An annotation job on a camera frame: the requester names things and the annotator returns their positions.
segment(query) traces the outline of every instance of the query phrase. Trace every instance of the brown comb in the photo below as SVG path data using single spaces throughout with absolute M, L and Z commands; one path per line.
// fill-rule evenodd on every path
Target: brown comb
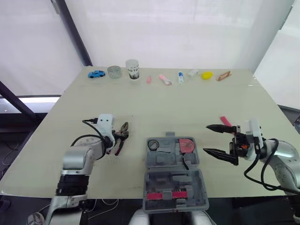
M 230 71 L 228 71 L 228 72 L 226 72 L 226 73 L 223 73 L 223 74 L 221 74 L 220 76 L 218 76 L 217 79 L 216 79 L 216 81 L 221 81 L 221 80 L 223 80 L 223 79 L 225 79 L 225 78 L 227 78 L 227 77 L 229 77 L 229 76 L 231 76 Z

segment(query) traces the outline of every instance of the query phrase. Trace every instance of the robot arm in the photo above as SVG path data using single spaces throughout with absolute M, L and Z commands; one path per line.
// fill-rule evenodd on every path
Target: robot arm
M 98 119 L 85 120 L 95 123 L 89 126 L 97 129 L 97 135 L 84 135 L 77 138 L 63 158 L 63 168 L 56 195 L 52 198 L 46 225 L 87 224 L 87 194 L 89 176 L 94 162 L 102 158 L 115 144 L 113 136 L 113 116 L 101 114 Z
M 294 220 L 300 224 L 300 157 L 298 151 L 289 143 L 277 139 L 264 139 L 257 120 L 247 121 L 246 134 L 240 132 L 240 126 L 228 127 L 225 125 L 209 125 L 208 129 L 219 133 L 233 133 L 230 142 L 230 153 L 218 149 L 204 150 L 215 158 L 239 164 L 239 157 L 253 161 L 252 165 L 244 172 L 246 178 L 263 185 L 266 189 L 283 190 L 290 200 L 295 211 Z M 258 160 L 264 163 L 261 180 L 255 180 L 247 175 L 257 164 Z M 264 171 L 270 165 L 280 186 L 266 184 Z

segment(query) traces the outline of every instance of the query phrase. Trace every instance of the pink eraser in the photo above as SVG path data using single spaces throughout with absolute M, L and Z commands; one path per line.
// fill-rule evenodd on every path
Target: pink eraser
M 162 200 L 163 193 L 149 193 L 147 194 L 147 200 Z
M 173 191 L 172 192 L 172 197 L 173 198 L 187 198 L 188 193 L 186 191 Z
M 172 81 L 167 79 L 164 75 L 161 74 L 158 77 L 159 77 L 159 79 L 161 79 L 165 83 L 165 85 L 171 85 L 172 84 Z
M 151 75 L 149 75 L 149 76 L 147 77 L 147 80 L 146 80 L 146 82 L 147 82 L 147 83 L 151 83 L 151 82 L 152 82 Z
M 224 123 L 224 125 L 232 127 L 232 124 L 228 121 L 228 119 L 225 116 L 221 116 L 220 119 Z

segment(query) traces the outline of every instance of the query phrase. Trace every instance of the white curtain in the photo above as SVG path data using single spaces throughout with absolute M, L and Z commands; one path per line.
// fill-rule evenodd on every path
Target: white curtain
M 97 66 L 255 71 L 293 0 L 67 0 Z
M 275 36 L 255 76 L 277 104 L 300 109 L 299 0 Z
M 82 65 L 50 0 L 0 0 L 0 80 L 16 95 L 60 95 Z

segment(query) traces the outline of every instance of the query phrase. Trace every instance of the open tool case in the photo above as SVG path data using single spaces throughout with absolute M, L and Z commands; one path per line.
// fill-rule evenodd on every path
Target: open tool case
M 182 142 L 193 146 L 184 156 Z M 146 148 L 148 171 L 143 210 L 146 213 L 207 210 L 209 202 L 202 173 L 197 169 L 199 157 L 194 138 L 175 137 L 175 133 L 167 132 L 166 137 L 149 138 Z M 189 170 L 184 166 L 183 157 Z

